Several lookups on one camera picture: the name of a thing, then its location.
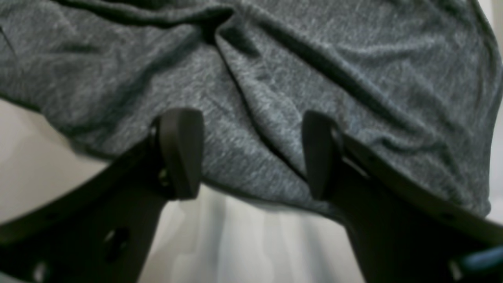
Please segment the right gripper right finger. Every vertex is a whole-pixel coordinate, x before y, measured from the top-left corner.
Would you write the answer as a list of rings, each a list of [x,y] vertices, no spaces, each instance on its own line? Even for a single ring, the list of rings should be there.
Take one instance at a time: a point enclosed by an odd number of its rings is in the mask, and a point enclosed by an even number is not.
[[[313,199],[333,205],[367,283],[501,283],[502,226],[420,188],[343,134],[302,122]]]

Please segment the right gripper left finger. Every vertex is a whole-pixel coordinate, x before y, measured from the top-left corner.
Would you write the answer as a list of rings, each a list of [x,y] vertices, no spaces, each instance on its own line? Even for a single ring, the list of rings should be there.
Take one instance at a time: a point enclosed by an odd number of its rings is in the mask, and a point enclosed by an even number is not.
[[[201,111],[166,111],[85,184],[2,224],[1,272],[31,283],[136,283],[167,202],[198,196],[203,147]]]

